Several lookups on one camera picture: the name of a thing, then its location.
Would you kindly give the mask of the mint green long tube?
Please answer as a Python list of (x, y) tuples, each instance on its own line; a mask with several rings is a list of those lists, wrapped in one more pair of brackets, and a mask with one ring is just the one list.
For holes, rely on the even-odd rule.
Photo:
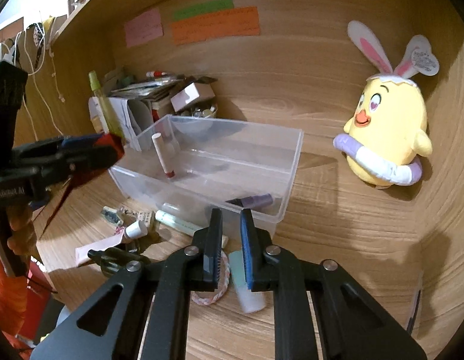
[(200, 226), (191, 222), (187, 222), (162, 210), (156, 211), (155, 220), (165, 225), (166, 227), (169, 227), (182, 234), (186, 234), (190, 237), (193, 237), (197, 231), (207, 228), (207, 226)]

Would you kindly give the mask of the pink sticky note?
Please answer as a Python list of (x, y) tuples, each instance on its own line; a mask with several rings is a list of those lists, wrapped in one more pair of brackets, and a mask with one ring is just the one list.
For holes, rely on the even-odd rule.
[(160, 10), (153, 8), (124, 24), (125, 43), (128, 48), (140, 46), (164, 35)]

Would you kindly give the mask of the yellow green spray bottle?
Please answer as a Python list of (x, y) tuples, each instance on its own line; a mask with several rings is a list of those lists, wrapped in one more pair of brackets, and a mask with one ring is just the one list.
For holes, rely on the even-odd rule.
[(125, 141), (125, 136), (120, 127), (120, 121), (117, 117), (112, 103), (106, 96), (95, 71), (88, 74), (90, 88), (98, 101), (98, 114), (101, 121), (104, 133), (113, 133)]

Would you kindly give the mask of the red white marker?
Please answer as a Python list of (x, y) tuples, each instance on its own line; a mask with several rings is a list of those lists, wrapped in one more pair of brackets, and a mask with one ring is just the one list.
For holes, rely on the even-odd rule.
[(146, 72), (146, 77), (150, 79), (163, 78), (163, 77), (172, 77), (171, 72), (162, 72), (162, 71), (150, 71)]

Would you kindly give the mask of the red foil packet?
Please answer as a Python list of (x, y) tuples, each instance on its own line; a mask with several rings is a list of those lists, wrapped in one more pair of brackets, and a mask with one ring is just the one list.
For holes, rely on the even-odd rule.
[(68, 171), (67, 181), (62, 197), (47, 219), (41, 237), (45, 235), (47, 228), (74, 189), (104, 174), (125, 154), (124, 139), (115, 133), (67, 137), (60, 149)]

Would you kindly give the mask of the orange sticky note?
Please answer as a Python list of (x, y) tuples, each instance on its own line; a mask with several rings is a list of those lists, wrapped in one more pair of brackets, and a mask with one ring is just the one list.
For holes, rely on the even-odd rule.
[(176, 46), (217, 38), (261, 34), (257, 7), (239, 7), (194, 16), (172, 23), (171, 29)]

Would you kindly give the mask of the yellow chick plush toy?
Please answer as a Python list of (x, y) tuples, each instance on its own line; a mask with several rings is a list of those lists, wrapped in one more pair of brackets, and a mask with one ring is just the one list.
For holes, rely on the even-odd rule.
[(423, 175), (420, 159), (431, 155), (432, 143), (426, 133), (425, 100), (412, 78), (437, 75), (438, 59), (422, 35), (410, 39), (396, 67), (365, 24), (350, 21), (348, 36), (378, 74), (366, 80), (356, 110), (333, 146), (345, 155), (351, 171), (370, 185), (414, 185)]

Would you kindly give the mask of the small white pink box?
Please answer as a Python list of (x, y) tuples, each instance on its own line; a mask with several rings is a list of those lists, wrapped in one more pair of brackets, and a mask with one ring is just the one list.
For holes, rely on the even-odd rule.
[(215, 97), (210, 84), (191, 83), (171, 97), (170, 102), (175, 112), (191, 107), (197, 102), (207, 101)]

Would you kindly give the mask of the clear plastic storage bin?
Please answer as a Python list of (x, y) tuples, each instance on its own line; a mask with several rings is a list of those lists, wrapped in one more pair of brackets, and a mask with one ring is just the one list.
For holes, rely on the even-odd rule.
[[(168, 179), (152, 141), (161, 133), (175, 176)], [(304, 133), (300, 129), (230, 119), (167, 115), (145, 130), (148, 150), (130, 146), (110, 174), (126, 196), (187, 222), (206, 226), (214, 208), (223, 232), (239, 239), (242, 207), (237, 197), (271, 194), (273, 205), (252, 210), (256, 226), (275, 233), (296, 176)]]

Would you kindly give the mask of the green sticky note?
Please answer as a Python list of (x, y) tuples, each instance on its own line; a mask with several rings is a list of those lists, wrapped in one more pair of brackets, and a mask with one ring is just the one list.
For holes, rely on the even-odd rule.
[(209, 0), (174, 11), (173, 21), (185, 20), (195, 16), (229, 9), (234, 9), (233, 0)]

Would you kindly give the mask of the dark green jar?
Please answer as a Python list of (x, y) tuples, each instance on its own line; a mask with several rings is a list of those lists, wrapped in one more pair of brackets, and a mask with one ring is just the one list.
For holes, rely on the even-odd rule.
[(100, 267), (101, 272), (106, 277), (115, 275), (115, 273), (132, 261), (138, 261), (143, 265), (152, 262), (146, 256), (130, 253), (117, 247), (110, 247), (106, 250), (89, 250), (87, 257)]

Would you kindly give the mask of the pink squeeze tube white cap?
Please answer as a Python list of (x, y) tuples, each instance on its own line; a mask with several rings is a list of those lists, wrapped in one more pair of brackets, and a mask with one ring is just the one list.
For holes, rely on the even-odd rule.
[(148, 227), (142, 220), (136, 220), (127, 227), (121, 227), (116, 230), (113, 236), (104, 238), (100, 241), (86, 244), (75, 249), (76, 266), (89, 262), (88, 253), (90, 250), (104, 251), (110, 247), (115, 247), (123, 243), (129, 243), (132, 240), (142, 238), (148, 234)]

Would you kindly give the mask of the folded white paper leaflet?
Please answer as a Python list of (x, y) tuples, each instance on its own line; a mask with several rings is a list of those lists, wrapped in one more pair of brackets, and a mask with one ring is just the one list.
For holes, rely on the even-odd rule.
[[(148, 150), (151, 147), (150, 138), (139, 136), (154, 124), (152, 113), (141, 100), (120, 97), (109, 98), (112, 108), (119, 120), (120, 127), (127, 144), (137, 150)], [(88, 102), (90, 121), (96, 133), (103, 133), (106, 127), (103, 112), (98, 98), (91, 97)]]

